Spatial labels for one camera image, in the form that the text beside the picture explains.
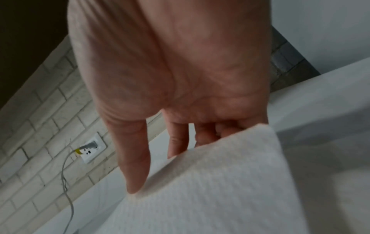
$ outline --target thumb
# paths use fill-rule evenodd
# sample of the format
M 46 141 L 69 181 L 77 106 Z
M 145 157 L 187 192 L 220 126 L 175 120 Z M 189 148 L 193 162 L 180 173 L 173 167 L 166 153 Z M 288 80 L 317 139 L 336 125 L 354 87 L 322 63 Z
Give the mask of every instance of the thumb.
M 116 147 L 118 166 L 126 179 L 127 192 L 134 194 L 144 185 L 150 169 L 146 121 L 103 120 Z

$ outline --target white outlet plate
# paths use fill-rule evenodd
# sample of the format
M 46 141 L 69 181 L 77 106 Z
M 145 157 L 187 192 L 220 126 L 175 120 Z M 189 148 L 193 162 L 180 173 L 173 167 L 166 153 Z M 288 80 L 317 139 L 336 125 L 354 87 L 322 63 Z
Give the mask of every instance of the white outlet plate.
M 86 145 L 86 144 L 91 143 L 93 141 L 98 144 L 97 148 L 90 148 L 90 149 L 80 150 L 81 153 L 82 153 L 81 158 L 82 158 L 82 160 L 84 161 L 85 164 L 88 164 L 89 162 L 91 162 L 101 152 L 103 152 L 103 150 L 105 150 L 107 148 L 107 146 L 105 145 L 104 141 L 101 139 L 101 137 L 99 136 L 98 133 L 95 133 L 95 135 L 83 145 Z

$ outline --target hand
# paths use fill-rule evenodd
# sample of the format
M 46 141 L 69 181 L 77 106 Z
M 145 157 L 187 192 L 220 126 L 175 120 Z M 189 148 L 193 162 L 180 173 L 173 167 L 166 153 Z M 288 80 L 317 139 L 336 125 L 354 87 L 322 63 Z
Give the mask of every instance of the hand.
M 267 0 L 71 0 L 77 63 L 129 193 L 150 168 L 145 119 L 162 111 L 168 156 L 267 122 Z

